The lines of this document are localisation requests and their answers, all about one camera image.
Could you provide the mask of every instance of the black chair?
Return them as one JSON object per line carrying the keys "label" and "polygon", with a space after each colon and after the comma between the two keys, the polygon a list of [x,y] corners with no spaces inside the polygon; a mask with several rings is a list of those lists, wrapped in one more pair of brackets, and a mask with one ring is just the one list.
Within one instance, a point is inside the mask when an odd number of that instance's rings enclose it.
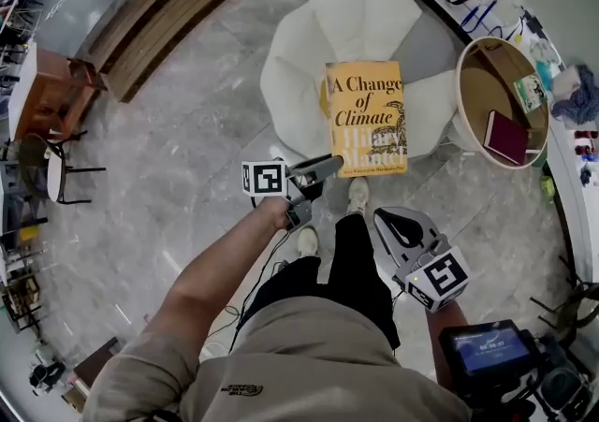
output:
{"label": "black chair", "polygon": [[[83,136],[85,133],[87,133],[87,131],[75,134],[70,138],[57,143],[49,142],[35,133],[29,133],[23,137],[21,147],[19,149],[19,170],[21,172],[23,183],[30,191],[32,196],[50,199],[59,204],[66,205],[89,204],[92,202],[92,199],[76,199],[72,201],[65,200],[66,174],[79,172],[98,172],[106,170],[105,167],[75,169],[66,164],[66,156],[63,145],[72,140],[80,140],[81,136]],[[60,181],[50,182],[50,184],[58,184],[57,190],[52,191],[51,194],[48,191],[48,167],[50,163],[49,160],[45,158],[46,150],[50,150],[51,159],[52,157],[58,158],[60,164]]]}
{"label": "black chair", "polygon": [[[598,303],[592,311],[578,319],[578,310],[585,299],[594,300]],[[599,283],[579,282],[572,290],[570,296],[568,296],[568,299],[555,309],[549,308],[535,298],[531,298],[531,301],[556,317],[556,323],[551,324],[547,319],[539,315],[540,320],[558,332],[583,328],[599,315]]]}

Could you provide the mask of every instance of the chair leg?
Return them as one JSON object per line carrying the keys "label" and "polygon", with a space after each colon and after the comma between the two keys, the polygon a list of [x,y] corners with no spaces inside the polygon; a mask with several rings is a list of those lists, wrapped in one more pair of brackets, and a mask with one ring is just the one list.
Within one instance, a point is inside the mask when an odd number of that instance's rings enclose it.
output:
{"label": "chair leg", "polygon": [[548,313],[555,313],[554,309],[549,308],[548,306],[546,306],[543,302],[538,301],[535,298],[531,298],[531,301],[534,302],[537,306],[542,307],[543,309],[545,309]]}
{"label": "chair leg", "polygon": [[[558,255],[558,257],[560,258],[560,262],[562,262],[568,269],[570,269],[570,265],[568,264],[568,261],[565,260],[565,258],[563,258],[561,255]],[[576,271],[573,271],[574,277],[576,277],[577,281],[579,283],[582,283],[582,280],[578,277],[578,274],[576,274]],[[568,279],[566,279],[566,281],[572,285],[574,287],[575,284],[572,284],[572,281]]]}
{"label": "chair leg", "polygon": [[69,142],[69,141],[79,141],[79,140],[81,140],[81,136],[83,136],[84,134],[87,134],[87,130],[81,131],[80,133],[77,133],[77,134],[70,135],[68,138],[66,138],[66,139],[64,139],[64,140],[62,140],[60,142],[57,142],[56,146],[62,148],[63,144],[65,144],[66,142]]}
{"label": "chair leg", "polygon": [[65,204],[66,206],[70,206],[71,204],[91,204],[92,199],[77,199],[74,201],[58,201],[60,204]]}
{"label": "chair leg", "polygon": [[105,171],[106,168],[105,167],[90,167],[87,169],[66,169],[67,173],[72,173],[72,172],[100,172],[100,171]]}
{"label": "chair leg", "polygon": [[542,315],[537,315],[537,317],[539,318],[539,320],[543,321],[545,324],[547,324],[549,327],[551,327],[553,330],[557,330],[557,327],[555,327],[553,324],[551,324],[545,317],[543,317]]}

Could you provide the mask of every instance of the white sneaker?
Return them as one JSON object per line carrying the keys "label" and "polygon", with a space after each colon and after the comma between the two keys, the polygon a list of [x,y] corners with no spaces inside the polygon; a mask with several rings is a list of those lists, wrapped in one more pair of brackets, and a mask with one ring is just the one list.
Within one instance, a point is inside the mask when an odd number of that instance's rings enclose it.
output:
{"label": "white sneaker", "polygon": [[304,227],[299,232],[298,252],[300,257],[318,254],[318,235],[312,226]]}
{"label": "white sneaker", "polygon": [[349,204],[347,205],[347,213],[360,212],[364,215],[366,204],[371,196],[370,188],[366,178],[354,178],[349,184]]}

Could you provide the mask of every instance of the dark red book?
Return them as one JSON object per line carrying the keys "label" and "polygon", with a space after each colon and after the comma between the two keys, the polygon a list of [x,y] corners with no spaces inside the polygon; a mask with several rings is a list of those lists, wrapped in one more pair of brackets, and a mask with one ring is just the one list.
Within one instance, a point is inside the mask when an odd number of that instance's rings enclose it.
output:
{"label": "dark red book", "polygon": [[514,164],[522,166],[526,159],[528,131],[501,112],[493,110],[489,113],[487,133],[483,146],[498,153]]}

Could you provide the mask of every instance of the small device screen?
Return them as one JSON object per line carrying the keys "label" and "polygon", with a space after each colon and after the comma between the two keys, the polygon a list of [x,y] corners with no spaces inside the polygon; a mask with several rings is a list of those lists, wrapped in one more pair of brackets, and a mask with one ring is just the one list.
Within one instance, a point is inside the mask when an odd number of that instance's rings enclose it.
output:
{"label": "small device screen", "polygon": [[467,371],[487,369],[530,354],[510,327],[459,335],[454,337],[453,344]]}

